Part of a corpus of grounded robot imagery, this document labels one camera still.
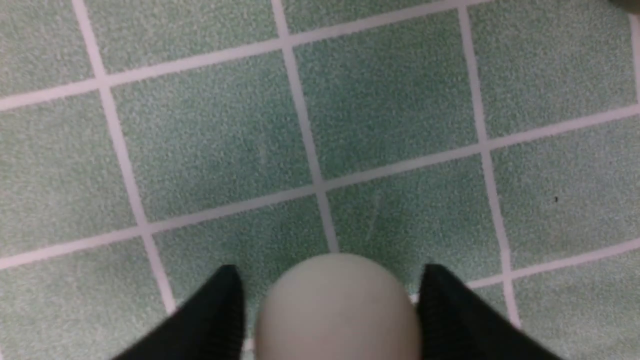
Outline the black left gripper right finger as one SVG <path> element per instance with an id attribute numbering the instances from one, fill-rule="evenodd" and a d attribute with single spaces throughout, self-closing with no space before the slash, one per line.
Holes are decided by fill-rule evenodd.
<path id="1" fill-rule="evenodd" d="M 558 360 L 444 265 L 427 263 L 416 312 L 423 360 Z"/>

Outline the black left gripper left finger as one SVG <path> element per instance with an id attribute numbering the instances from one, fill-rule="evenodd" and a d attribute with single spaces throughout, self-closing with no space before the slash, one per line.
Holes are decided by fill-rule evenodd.
<path id="1" fill-rule="evenodd" d="M 240 360 L 246 335 L 242 278 L 220 266 L 176 312 L 116 360 Z"/>

